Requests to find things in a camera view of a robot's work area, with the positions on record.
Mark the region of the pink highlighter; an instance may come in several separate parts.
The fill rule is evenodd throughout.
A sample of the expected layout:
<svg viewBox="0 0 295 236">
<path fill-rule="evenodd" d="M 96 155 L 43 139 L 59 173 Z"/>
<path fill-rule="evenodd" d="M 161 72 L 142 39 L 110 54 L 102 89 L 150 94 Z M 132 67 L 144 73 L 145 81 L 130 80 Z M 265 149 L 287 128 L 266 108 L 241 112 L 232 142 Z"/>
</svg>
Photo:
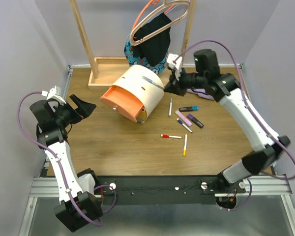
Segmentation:
<svg viewBox="0 0 295 236">
<path fill-rule="evenodd" d="M 182 112 L 180 112 L 179 110 L 175 111 L 175 114 L 179 117 L 180 120 L 182 120 L 187 126 L 192 126 L 192 122 L 185 116 L 182 114 Z"/>
</svg>

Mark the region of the black purple highlighter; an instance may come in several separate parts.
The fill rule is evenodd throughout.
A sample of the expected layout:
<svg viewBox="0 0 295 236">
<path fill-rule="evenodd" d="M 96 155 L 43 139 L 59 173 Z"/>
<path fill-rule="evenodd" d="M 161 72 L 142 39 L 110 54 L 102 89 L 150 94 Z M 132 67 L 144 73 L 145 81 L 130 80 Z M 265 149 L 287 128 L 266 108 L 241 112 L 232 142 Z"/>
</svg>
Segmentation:
<svg viewBox="0 0 295 236">
<path fill-rule="evenodd" d="M 194 124 L 196 124 L 199 128 L 203 128 L 204 127 L 204 124 L 201 123 L 197 118 L 195 118 L 193 115 L 191 114 L 188 114 L 187 115 L 187 118 L 189 120 L 191 120 Z"/>
</svg>

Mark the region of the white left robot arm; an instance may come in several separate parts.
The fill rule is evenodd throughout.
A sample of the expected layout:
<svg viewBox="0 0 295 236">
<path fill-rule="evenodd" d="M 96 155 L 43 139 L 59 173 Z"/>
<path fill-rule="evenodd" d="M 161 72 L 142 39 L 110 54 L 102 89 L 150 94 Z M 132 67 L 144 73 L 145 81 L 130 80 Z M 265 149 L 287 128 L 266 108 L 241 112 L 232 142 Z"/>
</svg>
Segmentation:
<svg viewBox="0 0 295 236">
<path fill-rule="evenodd" d="M 66 128 L 88 118 L 96 105 L 71 95 L 76 104 L 72 108 L 61 96 L 43 91 L 45 97 L 30 106 L 38 123 L 36 136 L 39 147 L 49 158 L 59 190 L 59 206 L 54 208 L 56 218 L 71 232 L 84 227 L 103 215 L 95 193 L 98 179 L 91 169 L 76 173 L 71 160 Z"/>
</svg>

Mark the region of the clear capped blue pen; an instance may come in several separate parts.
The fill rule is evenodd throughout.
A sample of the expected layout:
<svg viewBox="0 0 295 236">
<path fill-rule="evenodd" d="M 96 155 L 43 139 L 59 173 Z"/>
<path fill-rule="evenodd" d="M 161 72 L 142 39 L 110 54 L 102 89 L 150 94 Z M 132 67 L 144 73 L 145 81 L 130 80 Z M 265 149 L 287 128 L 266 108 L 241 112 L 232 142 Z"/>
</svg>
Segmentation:
<svg viewBox="0 0 295 236">
<path fill-rule="evenodd" d="M 163 86 L 157 84 L 157 83 L 154 82 L 152 79 L 149 79 L 149 78 L 147 78 L 147 77 L 145 77 L 145 76 L 143 76 L 142 79 L 144 79 L 145 81 L 149 82 L 150 84 L 156 86 L 157 88 L 159 88 L 159 89 L 161 89 L 161 90 L 164 90 L 164 87 L 163 87 Z"/>
</svg>

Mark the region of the red capped white marker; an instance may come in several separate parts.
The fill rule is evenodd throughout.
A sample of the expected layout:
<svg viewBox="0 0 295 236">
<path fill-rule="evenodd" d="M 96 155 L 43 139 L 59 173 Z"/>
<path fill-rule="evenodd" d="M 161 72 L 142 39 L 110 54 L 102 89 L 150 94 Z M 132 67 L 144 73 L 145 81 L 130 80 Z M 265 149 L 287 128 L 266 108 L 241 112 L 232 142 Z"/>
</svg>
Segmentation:
<svg viewBox="0 0 295 236">
<path fill-rule="evenodd" d="M 162 138 L 172 138 L 172 139 L 182 139 L 181 136 L 174 136 L 174 135 L 168 135 L 168 134 L 161 134 L 160 137 L 162 137 Z"/>
</svg>

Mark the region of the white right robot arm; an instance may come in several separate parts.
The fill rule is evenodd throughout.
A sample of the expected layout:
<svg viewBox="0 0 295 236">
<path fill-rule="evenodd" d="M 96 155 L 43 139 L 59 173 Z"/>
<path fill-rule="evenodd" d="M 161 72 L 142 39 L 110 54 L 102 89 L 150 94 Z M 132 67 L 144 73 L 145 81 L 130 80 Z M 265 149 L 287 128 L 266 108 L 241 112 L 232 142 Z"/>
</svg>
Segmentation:
<svg viewBox="0 0 295 236">
<path fill-rule="evenodd" d="M 172 74 L 164 91 L 184 96 L 187 89 L 204 89 L 233 116 L 243 130 L 252 151 L 220 172 L 214 181 L 214 187 L 226 193 L 233 189 L 237 181 L 266 170 L 278 160 L 283 147 L 287 147 L 291 141 L 268 126 L 233 74 L 220 72 L 215 51 L 198 50 L 194 53 L 194 61 L 196 71 L 187 73 L 182 68 L 182 57 L 168 54 L 167 68 Z"/>
</svg>

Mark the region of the yellow capped white marker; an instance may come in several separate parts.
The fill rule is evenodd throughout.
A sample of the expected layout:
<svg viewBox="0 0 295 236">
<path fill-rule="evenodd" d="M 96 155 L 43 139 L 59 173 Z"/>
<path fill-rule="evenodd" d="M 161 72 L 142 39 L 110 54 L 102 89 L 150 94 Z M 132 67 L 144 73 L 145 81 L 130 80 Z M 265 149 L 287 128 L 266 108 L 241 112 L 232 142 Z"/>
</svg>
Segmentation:
<svg viewBox="0 0 295 236">
<path fill-rule="evenodd" d="M 183 153 L 182 156 L 186 156 L 186 150 L 187 150 L 187 139 L 188 139 L 188 135 L 185 134 L 184 135 L 184 143 L 183 143 Z"/>
</svg>

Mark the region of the blue capped white marker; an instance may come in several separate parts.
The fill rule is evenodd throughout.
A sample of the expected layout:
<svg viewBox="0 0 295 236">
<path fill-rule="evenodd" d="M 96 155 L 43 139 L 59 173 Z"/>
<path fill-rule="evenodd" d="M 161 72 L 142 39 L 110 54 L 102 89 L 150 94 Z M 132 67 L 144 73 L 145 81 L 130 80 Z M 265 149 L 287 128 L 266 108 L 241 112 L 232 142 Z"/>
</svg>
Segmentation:
<svg viewBox="0 0 295 236">
<path fill-rule="evenodd" d="M 188 132 L 193 133 L 193 131 L 179 118 L 177 118 L 177 122 L 181 124 Z"/>
</svg>

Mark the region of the black teal highlighter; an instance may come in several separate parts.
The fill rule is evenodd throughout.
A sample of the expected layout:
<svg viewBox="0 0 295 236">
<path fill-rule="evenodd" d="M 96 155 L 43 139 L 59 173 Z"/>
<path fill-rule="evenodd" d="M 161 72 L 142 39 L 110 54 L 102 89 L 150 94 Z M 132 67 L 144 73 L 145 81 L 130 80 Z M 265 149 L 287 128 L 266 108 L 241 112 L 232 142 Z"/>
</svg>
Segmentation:
<svg viewBox="0 0 295 236">
<path fill-rule="evenodd" d="M 191 111 L 198 111 L 199 107 L 198 106 L 189 106 L 189 107 L 181 107 L 179 108 L 180 112 L 191 112 Z"/>
</svg>

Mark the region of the grey silver marker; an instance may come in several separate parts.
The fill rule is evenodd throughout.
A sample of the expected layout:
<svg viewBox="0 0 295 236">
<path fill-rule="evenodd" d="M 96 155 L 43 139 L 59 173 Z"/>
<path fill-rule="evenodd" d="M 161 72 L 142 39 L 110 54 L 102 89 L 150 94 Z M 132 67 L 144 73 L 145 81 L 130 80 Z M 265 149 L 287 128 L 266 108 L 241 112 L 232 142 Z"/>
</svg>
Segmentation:
<svg viewBox="0 0 295 236">
<path fill-rule="evenodd" d="M 173 99 L 170 98 L 168 117 L 171 117 L 171 115 L 172 115 L 172 106 L 173 106 Z"/>
</svg>

